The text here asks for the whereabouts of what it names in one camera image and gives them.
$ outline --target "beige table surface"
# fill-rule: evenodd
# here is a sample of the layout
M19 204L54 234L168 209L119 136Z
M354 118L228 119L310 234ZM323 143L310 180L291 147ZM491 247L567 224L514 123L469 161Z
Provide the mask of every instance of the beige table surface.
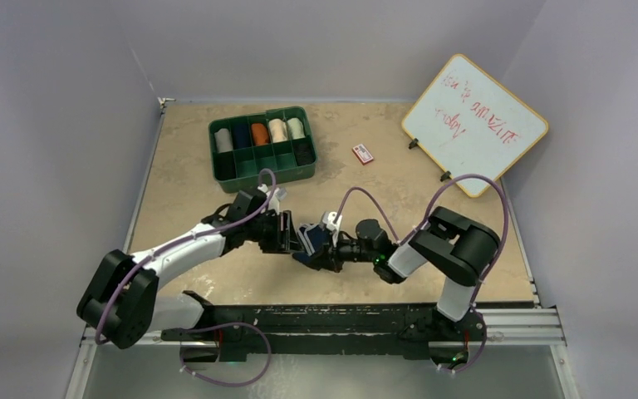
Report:
M359 185L385 209L402 237L424 215L429 199L442 185L442 171L410 138L400 122L410 104L299 104L317 147L317 172L308 180L287 183L282 209L292 211L295 225L316 223L325 210L336 210L346 190ZM232 202L214 181L209 155L210 121L287 105L169 106L131 251L148 249L191 229L221 204ZM375 157L361 165L351 152L359 143ZM470 199L458 187L439 204L502 232L502 208L494 190ZM373 204L354 192L344 209L342 229L354 235L356 223L374 218L385 228ZM531 301L532 291L512 225L503 255L480 291L480 301ZM287 255L261 254L254 243L201 264L165 286L163 295L192 289L213 303L398 303L432 302L441 294L444 275L425 265L399 285L384 283L371 264L344 264L341 273L315 271Z

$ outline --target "gray wall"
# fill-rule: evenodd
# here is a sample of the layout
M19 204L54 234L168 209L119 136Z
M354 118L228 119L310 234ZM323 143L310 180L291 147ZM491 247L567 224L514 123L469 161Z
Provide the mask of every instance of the gray wall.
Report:
M545 0L114 0L158 96L414 100L456 52L500 77Z
M552 127L507 177L577 380L638 397L638 2L547 2L503 82Z
M159 112L106 0L0 0L0 397L62 397Z

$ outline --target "green storage box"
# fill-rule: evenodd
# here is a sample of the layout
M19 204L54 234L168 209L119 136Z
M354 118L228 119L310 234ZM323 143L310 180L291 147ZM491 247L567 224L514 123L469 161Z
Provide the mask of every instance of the green storage box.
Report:
M253 123L263 123L267 127L268 122L273 119L282 119L287 122L292 118L299 118L304 125L304 138L297 140L287 140L281 143L271 143L248 148L237 149L229 152L217 151L214 133L219 129L226 128L233 132L233 126L238 123L250 125ZM248 187L258 185L258 172L268 168L275 172L277 183L287 183L307 179L314 176L317 165L317 150L312 139L312 129L309 127L307 113L300 106L291 106L269 110L259 114L235 116L233 118L219 119L209 124L209 144L211 148L211 159L213 167L213 177L221 185L221 189L226 193L235 193ZM303 148L311 152L311 163L297 166L295 151ZM263 176L263 183L270 185L269 175Z

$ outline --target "yellow whiteboard border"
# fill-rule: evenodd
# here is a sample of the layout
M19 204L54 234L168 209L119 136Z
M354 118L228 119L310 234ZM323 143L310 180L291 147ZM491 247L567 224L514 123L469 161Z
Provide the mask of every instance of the yellow whiteboard border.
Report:
M510 169L510 168L511 168L514 164L515 164L515 162L517 162L520 158L522 158L522 155L525 155L525 154L527 153L527 151L529 151L532 147L534 147L534 145L535 145L535 144L537 144L537 143L538 143L538 142L542 139L542 137L544 137L544 135L546 135L546 134L547 134L547 132L549 132L549 122L547 122L547 120L546 120L546 119L542 118L542 116L540 116L540 115L539 115L539 114L538 114L535 110L533 110L533 109L532 109L532 107L528 106L527 104L525 104L525 103L524 103L524 101L520 100L520 99L519 99L519 97L515 96L515 95L514 95L514 94L513 94L510 90L508 90L508 88L507 88L507 87L505 87L505 86L501 85L499 81L496 81L495 79L493 79L493 77L492 77L492 76L490 76L490 75L489 75L486 71L484 71L483 69L481 69L481 67L480 67L480 66L475 65L475 63L474 63L474 62L472 62L472 61L471 61L468 57L466 57L465 55L463 55L463 54L461 54L461 53L454 54L454 55L453 55L453 56L452 56L452 57L451 57L451 58L450 58L450 59L446 62L446 64L444 65L444 67L443 67L443 68L441 68L441 71L439 71L439 73L438 73L438 74L436 74L436 77L434 78L434 80L433 80L433 81L431 81L431 83L429 84L429 86L427 86L427 89L425 90L425 92L424 92L424 93L422 93L422 95L420 96L419 100L417 100L417 101L415 102L415 104L412 106L412 108L410 108L410 111L409 111L409 112L407 112L407 115L406 115L404 118L402 118L402 123L401 123L401 125L402 125L402 130L403 130L403 131L405 131L405 133L406 133L406 134L407 134L407 135L408 135L408 136L409 136L412 140L414 140L414 139L415 139L415 137L412 135L412 133L410 133L410 131L408 131L407 129L405 129L405 119L407 119L407 117L408 117L408 116L410 116L410 114L411 114L411 113L412 113L412 111L415 109L415 107L417 106L417 104L419 104L419 103L420 103L420 101L422 101L422 98L423 98L424 96L426 96L427 92L429 92L429 89L431 89L431 87L432 87L432 86L436 83L436 81L438 81L438 80L439 80L439 77L441 76L441 74L442 74L442 73L444 73L444 71L446 70L446 68L449 66L449 64L450 64L450 63L451 63L451 62L452 62L452 61L453 61L456 57L461 57L461 58L463 58L464 60L466 60L469 64L471 64L471 65L472 65L472 66L474 66L476 69L478 69L481 73L483 73L485 76L487 76L487 77L488 77L488 79L490 79L491 81L493 81L493 83L495 83L496 85L500 86L500 88L501 88L501 89L505 90L505 91L506 91L506 92L507 92L510 96L512 96L515 100L517 100L520 104L522 104L522 106L524 106L524 107L525 107L525 108L527 108L530 112L532 112L532 113L533 113L533 114L534 114L534 115L535 115L535 116L536 116L536 117L537 117L540 121L544 122L544 132L543 132L543 133L542 133L542 134L541 134L541 135L540 135L540 136L539 136L539 137L538 137L538 138L537 138L537 139L536 139L536 140L535 140L535 141L534 141L534 142L533 142L533 143L532 143L529 147L527 147L527 149L525 149L524 151L522 151L522 153L521 153L521 154L520 154L520 155L519 155L519 156L518 156L518 157L517 157L517 158L516 158L516 159L515 159L515 160L514 160L511 164L510 164L510 165L508 165L508 166L505 168L505 170L503 170L503 172L502 172L500 175L498 175L498 177L496 177L496 178L495 178L495 180L497 181L497 180L499 180L499 179L500 179L500 177L502 177L502 176L505 174L505 172L507 172L507 171L508 171L508 170L509 170L509 169ZM443 170L444 172L446 172L446 171L447 171L447 170L446 170L446 168L444 168L444 166L443 166L443 165L441 165L441 164L440 164L440 163L436 160L436 158L434 158L434 156L433 156L433 155L431 155L431 153L430 153L430 152L428 152L428 151L427 151L427 150L426 150L426 149L422 146L422 144L421 144L421 143L417 142L417 145L418 145L418 146L422 149L422 151L424 151L424 152L426 153L426 155L428 155L428 156L429 156L429 158L431 158L431 159L432 159L432 160L436 163L436 165L438 165L438 166L439 166L439 168L441 168L441 170ZM490 187L490 185L486 185L486 186L485 186L485 188L484 188L484 189L482 189L482 190L480 190L480 192L479 192L479 193L477 193L477 194L471 194L470 192L468 192L468 191L467 191L467 190L466 190L466 189L465 189L465 188L461 185L461 182L457 181L457 182L456 182L456 185L457 185L458 187L460 187L460 188L461 188L461 190L462 190L464 193L466 193L466 195L467 195L468 197L470 197L470 198L477 198L477 197L479 197L480 195L482 195L482 194L485 192L485 190L487 190L487 189Z

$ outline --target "rolled cloth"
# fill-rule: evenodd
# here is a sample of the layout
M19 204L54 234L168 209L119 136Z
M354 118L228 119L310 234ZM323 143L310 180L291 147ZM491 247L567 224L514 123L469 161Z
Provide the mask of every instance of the rolled cloth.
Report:
M251 125L251 133L253 133L253 143L255 145L270 144L270 135L267 133L267 127L262 123L253 123Z
M301 139L302 137L304 137L304 126L302 126L302 121L300 121L298 118L292 118L291 120L287 121L287 127L290 130L290 137L293 140Z
M267 125L270 126L270 136L273 143L287 141L287 126L282 119L273 119Z
M213 137L216 140L217 152L233 151L233 143L231 142L231 132L228 131L228 129L226 128L219 129L216 133L213 134Z
M247 123L237 123L233 125L233 148L248 148L251 146L251 132L248 131Z

